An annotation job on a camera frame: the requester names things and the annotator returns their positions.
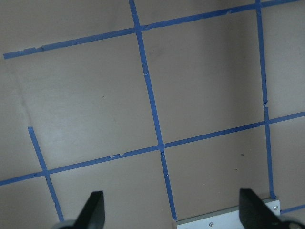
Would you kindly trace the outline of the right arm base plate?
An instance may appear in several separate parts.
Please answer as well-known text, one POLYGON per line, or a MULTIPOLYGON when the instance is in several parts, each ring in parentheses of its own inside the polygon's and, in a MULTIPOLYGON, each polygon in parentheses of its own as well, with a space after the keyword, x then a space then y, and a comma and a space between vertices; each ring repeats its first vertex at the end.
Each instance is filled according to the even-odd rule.
MULTIPOLYGON (((262 200, 276 215, 280 216, 280 201, 278 199, 262 200)), ((178 229, 244 229, 239 219, 239 206, 227 208, 176 222, 178 229)))

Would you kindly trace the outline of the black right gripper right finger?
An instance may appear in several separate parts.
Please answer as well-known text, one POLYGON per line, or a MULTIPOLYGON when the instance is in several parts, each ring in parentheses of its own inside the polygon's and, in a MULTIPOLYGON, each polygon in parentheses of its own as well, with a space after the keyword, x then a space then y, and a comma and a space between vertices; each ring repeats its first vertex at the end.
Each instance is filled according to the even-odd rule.
POLYGON ((239 219, 245 229, 303 229, 304 224, 295 220, 282 221, 252 189, 239 191, 239 219))

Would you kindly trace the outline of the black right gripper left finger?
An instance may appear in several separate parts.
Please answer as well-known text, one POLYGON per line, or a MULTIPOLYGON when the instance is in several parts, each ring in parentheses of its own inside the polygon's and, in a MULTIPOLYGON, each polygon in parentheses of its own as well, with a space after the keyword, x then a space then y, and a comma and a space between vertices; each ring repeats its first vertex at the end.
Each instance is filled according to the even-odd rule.
POLYGON ((94 191, 76 219, 56 223, 52 229, 103 229, 105 205, 103 191, 94 191))

